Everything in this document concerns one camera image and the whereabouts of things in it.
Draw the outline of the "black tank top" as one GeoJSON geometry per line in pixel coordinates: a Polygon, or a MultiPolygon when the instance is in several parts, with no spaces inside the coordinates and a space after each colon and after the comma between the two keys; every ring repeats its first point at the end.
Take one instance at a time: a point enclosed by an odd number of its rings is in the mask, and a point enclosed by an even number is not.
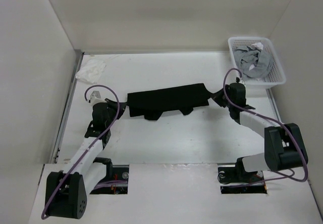
{"type": "Polygon", "coordinates": [[[131,117],[157,121],[163,113],[180,111],[184,116],[196,107],[208,106],[211,93],[203,83],[127,94],[131,117]]]}

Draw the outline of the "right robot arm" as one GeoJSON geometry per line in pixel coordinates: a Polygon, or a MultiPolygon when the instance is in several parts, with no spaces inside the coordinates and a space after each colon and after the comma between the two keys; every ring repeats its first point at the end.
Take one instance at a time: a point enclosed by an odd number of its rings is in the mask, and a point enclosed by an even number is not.
{"type": "Polygon", "coordinates": [[[247,181],[252,173],[259,171],[278,173],[297,167],[303,167],[304,177],[308,177],[308,156],[297,124],[283,124],[254,112],[254,108],[246,104],[246,89],[241,83],[225,85],[211,94],[211,99],[228,108],[236,123],[251,129],[264,140],[263,153],[237,159],[234,168],[237,180],[247,181]]]}

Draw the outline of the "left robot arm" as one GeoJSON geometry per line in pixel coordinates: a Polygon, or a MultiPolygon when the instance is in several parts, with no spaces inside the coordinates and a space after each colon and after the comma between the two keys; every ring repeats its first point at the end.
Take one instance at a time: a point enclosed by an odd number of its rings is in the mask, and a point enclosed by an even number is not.
{"type": "Polygon", "coordinates": [[[88,195],[96,185],[113,178],[112,161],[98,155],[107,146],[111,127],[123,115],[127,104],[97,97],[90,104],[92,121],[83,143],[62,170],[47,176],[42,219],[50,216],[80,219],[85,213],[88,195]]]}

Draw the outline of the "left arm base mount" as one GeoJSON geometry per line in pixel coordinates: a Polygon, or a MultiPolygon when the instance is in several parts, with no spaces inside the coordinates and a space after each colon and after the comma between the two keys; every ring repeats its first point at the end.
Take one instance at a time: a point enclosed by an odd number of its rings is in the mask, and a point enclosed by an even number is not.
{"type": "Polygon", "coordinates": [[[114,165],[98,182],[91,195],[119,195],[128,193],[129,165],[114,165]]]}

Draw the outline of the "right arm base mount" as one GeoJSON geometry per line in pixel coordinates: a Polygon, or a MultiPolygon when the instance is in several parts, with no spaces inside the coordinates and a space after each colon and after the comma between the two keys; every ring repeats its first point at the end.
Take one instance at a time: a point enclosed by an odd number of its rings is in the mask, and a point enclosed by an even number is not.
{"type": "Polygon", "coordinates": [[[240,171],[233,165],[218,167],[218,182],[222,194],[267,194],[263,172],[240,171]]]}

